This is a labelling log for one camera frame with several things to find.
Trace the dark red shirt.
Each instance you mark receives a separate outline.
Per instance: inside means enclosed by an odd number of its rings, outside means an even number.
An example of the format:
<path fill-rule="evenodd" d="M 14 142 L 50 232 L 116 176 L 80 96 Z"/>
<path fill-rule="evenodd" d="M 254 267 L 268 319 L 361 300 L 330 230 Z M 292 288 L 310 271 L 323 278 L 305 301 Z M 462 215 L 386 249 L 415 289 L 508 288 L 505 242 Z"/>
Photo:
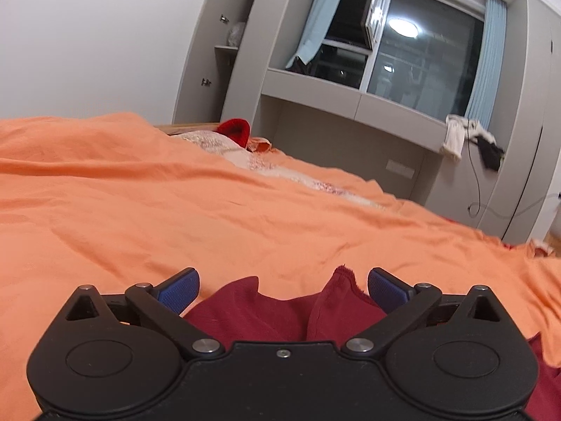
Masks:
<path fill-rule="evenodd" d="M 560 372 L 539 338 L 524 340 L 488 288 L 444 295 L 425 322 L 383 356 L 344 343 L 385 317 L 338 267 L 323 290 L 278 300 L 254 276 L 187 314 L 223 344 L 190 378 L 214 390 L 203 420 L 556 420 Z"/>

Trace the orange bed sheet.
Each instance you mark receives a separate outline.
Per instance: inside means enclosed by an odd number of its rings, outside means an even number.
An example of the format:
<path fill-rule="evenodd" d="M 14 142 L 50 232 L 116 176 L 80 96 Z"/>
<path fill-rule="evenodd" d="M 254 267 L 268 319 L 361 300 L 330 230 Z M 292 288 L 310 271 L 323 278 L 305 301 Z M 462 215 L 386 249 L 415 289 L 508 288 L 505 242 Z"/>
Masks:
<path fill-rule="evenodd" d="M 208 298 L 256 276 L 265 295 L 318 292 L 339 266 L 384 268 L 447 293 L 493 289 L 560 364 L 560 261 L 383 192 L 383 209 L 263 177 L 141 117 L 1 123 L 1 416 L 39 409 L 26 365 L 71 292 L 115 293 L 185 267 Z"/>

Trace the grey built-in cabinet unit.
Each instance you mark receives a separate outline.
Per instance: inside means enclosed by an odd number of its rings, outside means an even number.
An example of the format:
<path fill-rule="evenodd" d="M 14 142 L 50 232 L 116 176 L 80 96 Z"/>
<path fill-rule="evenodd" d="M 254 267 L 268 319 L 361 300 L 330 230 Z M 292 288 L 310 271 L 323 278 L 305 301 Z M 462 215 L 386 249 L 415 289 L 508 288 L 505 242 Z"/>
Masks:
<path fill-rule="evenodd" d="M 203 0 L 173 119 L 518 244 L 560 226 L 560 0 Z"/>

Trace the floral pink pillow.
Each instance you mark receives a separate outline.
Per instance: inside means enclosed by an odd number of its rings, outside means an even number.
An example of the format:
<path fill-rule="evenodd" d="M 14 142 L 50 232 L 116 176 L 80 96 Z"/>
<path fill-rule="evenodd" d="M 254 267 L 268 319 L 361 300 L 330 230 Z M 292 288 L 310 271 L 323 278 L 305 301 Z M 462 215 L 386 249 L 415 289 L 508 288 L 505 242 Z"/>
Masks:
<path fill-rule="evenodd" d="M 236 167 L 263 177 L 294 181 L 299 185 L 341 197 L 356 204 L 383 209 L 378 202 L 383 191 L 376 182 L 363 181 L 339 168 L 303 162 L 275 149 L 263 138 L 251 138 L 243 147 L 226 135 L 210 130 L 190 130 L 176 134 L 176 139 L 191 142 L 204 151 L 218 155 Z"/>

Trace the black garment on ledge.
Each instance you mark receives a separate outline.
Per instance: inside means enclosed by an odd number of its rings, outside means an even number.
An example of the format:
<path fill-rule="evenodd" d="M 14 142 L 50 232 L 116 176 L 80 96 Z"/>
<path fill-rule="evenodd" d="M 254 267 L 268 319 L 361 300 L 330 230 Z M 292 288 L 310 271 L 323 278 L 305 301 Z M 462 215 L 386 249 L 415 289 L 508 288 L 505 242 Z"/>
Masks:
<path fill-rule="evenodd" d="M 483 136 L 477 136 L 475 140 L 484 167 L 493 172 L 498 172 L 504 159 L 505 151 L 497 146 L 495 142 L 487 141 Z"/>

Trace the white garment on ledge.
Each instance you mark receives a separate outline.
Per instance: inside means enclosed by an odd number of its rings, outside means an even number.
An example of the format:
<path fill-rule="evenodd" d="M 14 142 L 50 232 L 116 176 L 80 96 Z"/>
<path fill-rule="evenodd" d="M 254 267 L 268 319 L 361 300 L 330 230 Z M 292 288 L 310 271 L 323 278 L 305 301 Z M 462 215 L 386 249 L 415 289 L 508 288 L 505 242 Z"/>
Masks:
<path fill-rule="evenodd" d="M 493 134 L 486 130 L 479 121 L 449 114 L 445 120 L 446 134 L 439 152 L 454 161 L 460 161 L 464 142 L 476 141 L 482 137 L 486 142 L 496 143 Z"/>

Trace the red cloth item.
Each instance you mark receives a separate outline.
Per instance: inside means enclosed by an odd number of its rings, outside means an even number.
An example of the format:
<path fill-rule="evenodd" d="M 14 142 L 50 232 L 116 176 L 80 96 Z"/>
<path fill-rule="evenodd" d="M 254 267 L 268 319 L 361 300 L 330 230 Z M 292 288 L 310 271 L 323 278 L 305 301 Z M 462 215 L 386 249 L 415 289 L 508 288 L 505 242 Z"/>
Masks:
<path fill-rule="evenodd" d="M 216 132 L 236 142 L 238 146 L 246 148 L 250 138 L 251 127 L 245 119 L 234 118 L 220 123 L 216 128 Z"/>

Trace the light blue right curtain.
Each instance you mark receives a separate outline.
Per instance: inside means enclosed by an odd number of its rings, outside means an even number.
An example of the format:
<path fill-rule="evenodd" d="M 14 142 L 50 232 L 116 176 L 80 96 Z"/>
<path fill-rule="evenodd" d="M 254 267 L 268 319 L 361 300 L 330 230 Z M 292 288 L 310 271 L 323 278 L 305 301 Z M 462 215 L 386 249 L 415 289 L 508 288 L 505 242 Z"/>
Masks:
<path fill-rule="evenodd" d="M 486 0 L 480 55 L 465 112 L 468 120 L 477 121 L 484 130 L 491 123 L 497 97 L 506 43 L 507 15 L 507 4 L 503 0 Z"/>

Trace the light blue curtain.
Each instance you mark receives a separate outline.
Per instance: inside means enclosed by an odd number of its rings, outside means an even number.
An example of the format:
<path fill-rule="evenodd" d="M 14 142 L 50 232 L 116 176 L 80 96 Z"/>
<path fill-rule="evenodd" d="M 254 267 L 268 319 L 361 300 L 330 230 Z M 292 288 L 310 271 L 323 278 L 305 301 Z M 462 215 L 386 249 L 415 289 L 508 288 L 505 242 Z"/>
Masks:
<path fill-rule="evenodd" d="M 491 123 L 497 97 L 506 43 L 507 15 L 507 4 L 503 0 L 486 0 L 480 55 L 465 112 L 468 120 L 477 121 L 484 130 Z"/>
<path fill-rule="evenodd" d="M 329 30 L 340 0 L 313 0 L 299 40 L 298 48 L 286 64 L 294 67 L 297 61 L 307 65 L 318 53 Z"/>

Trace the grey wardrobe door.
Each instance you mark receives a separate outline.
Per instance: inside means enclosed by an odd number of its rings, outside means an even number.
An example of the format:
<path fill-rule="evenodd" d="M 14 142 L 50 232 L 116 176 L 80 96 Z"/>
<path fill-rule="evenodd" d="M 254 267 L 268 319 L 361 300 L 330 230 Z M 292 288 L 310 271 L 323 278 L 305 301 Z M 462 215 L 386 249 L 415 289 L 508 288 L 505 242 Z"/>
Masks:
<path fill-rule="evenodd" d="M 174 111 L 174 123 L 218 122 L 236 46 L 228 35 L 246 22 L 254 0 L 205 0 L 183 69 Z"/>

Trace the window with open pane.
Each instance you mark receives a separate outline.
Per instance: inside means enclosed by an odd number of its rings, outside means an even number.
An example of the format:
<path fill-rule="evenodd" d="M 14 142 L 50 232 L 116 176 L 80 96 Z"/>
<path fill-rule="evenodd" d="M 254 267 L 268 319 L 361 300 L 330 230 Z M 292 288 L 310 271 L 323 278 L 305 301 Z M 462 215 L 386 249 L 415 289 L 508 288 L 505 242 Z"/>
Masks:
<path fill-rule="evenodd" d="M 289 71 L 444 120 L 466 111 L 483 27 L 440 0 L 340 0 L 316 56 Z"/>

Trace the light blue left curtain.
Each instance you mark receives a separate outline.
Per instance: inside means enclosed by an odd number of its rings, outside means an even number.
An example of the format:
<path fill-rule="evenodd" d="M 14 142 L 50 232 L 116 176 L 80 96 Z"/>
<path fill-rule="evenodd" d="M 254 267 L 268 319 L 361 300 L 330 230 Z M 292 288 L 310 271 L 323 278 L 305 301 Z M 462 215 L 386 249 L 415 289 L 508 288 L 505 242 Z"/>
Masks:
<path fill-rule="evenodd" d="M 340 0 L 313 0 L 299 40 L 298 48 L 286 64 L 294 67 L 297 61 L 307 65 L 318 53 L 329 30 Z"/>

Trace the wall socket plate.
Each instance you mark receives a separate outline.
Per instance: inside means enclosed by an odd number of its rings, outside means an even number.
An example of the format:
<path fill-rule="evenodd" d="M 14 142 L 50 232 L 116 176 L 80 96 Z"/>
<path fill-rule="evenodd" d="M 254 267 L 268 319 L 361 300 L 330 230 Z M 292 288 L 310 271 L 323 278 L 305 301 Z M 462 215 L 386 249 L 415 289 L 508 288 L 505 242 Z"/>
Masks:
<path fill-rule="evenodd" d="M 394 160 L 389 160 L 387 162 L 386 169 L 408 180 L 412 180 L 414 178 L 415 170 L 413 168 Z"/>

